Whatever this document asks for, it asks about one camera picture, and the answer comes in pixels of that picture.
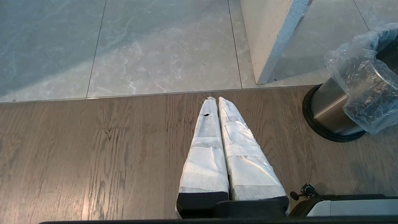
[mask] clear plastic trash bag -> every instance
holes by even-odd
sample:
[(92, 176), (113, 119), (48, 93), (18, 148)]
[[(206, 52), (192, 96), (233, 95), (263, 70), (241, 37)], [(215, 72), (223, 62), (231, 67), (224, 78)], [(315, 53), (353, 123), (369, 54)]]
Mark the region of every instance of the clear plastic trash bag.
[(355, 123), (371, 134), (398, 123), (398, 23), (354, 37), (328, 52), (325, 63)]

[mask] marble floor tile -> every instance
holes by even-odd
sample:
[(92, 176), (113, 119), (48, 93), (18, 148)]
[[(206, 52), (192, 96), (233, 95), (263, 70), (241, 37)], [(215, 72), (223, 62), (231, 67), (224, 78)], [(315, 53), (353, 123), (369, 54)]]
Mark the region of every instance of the marble floor tile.
[(227, 0), (107, 0), (89, 97), (241, 88)]
[(0, 102), (86, 97), (105, 0), (2, 0)]
[(355, 3), (348, 0), (314, 0), (278, 61), (270, 83), (256, 85), (242, 12), (230, 1), (243, 88), (319, 84), (329, 77), (324, 55), (358, 34), (368, 31)]
[(355, 0), (369, 29), (398, 22), (397, 0)]

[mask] white fabric wrap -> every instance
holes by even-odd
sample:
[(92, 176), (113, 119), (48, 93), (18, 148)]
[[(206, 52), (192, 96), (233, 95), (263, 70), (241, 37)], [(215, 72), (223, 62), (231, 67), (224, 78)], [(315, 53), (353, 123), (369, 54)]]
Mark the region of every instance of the white fabric wrap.
[(179, 193), (229, 191), (216, 100), (204, 101), (185, 161)]
[(224, 152), (232, 200), (263, 200), (287, 196), (236, 106), (219, 98)]

